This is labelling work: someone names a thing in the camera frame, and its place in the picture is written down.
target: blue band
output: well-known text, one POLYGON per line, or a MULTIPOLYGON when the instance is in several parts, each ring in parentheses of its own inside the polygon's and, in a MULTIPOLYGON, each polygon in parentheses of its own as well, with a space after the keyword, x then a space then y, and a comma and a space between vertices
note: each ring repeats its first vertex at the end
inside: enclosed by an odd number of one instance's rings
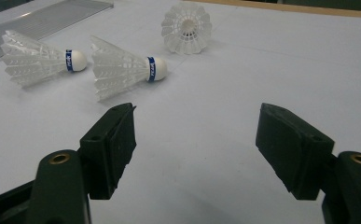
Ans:
POLYGON ((148 57, 148 61, 150 62, 150 77, 148 78, 148 81, 153 82, 155 80, 155 75, 157 73, 155 60, 153 57, 148 57))
POLYGON ((67 71, 73 72, 72 51, 70 49, 66 50, 66 67, 67 67, 67 71))

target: shuttlecock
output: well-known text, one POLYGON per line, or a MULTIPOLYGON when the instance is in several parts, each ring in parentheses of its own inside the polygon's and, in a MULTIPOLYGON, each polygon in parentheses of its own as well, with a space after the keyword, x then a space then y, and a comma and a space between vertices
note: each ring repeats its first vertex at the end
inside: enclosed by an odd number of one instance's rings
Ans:
POLYGON ((134 55, 96 36, 90 40, 96 95, 100 100, 125 91, 139 81, 153 82, 166 77, 168 68, 160 58, 134 55))
POLYGON ((49 79, 62 71, 78 72, 87 58, 78 50, 58 50, 15 31, 6 31, 1 46, 6 72, 23 87, 49 79))
POLYGON ((212 24, 202 6, 180 2, 165 14, 161 24, 165 45, 178 54, 199 53, 206 48, 212 24))

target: shuttlecock cork base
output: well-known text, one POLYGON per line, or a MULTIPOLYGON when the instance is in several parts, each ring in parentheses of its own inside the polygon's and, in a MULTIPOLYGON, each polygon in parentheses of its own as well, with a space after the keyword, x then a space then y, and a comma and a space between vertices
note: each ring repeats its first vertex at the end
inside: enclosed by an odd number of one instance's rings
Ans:
POLYGON ((139 81, 153 82, 166 77, 168 68, 160 58, 134 55, 96 36, 90 40, 99 100, 123 92, 139 81))
POLYGON ((78 72, 87 66, 87 58, 78 50, 58 50, 15 31, 6 31, 1 46, 11 81, 23 87, 58 75, 78 72))

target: white table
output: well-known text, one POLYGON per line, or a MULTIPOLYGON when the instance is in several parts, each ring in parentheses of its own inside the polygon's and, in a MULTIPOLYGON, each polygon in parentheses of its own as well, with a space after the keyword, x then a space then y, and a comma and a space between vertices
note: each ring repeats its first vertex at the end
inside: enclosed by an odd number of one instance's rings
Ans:
POLYGON ((107 109, 131 102, 138 146, 112 199, 90 202, 94 223, 324 223, 324 194, 296 201, 257 150, 259 107, 296 113, 336 141, 335 155, 361 151, 361 19, 202 4, 212 40, 181 56, 160 36, 177 2, 118 0, 44 38, 88 54, 79 74, 22 89, 0 62, 0 193, 34 179, 49 153, 78 149, 107 109), (169 76, 97 103, 90 35, 164 58, 169 76))

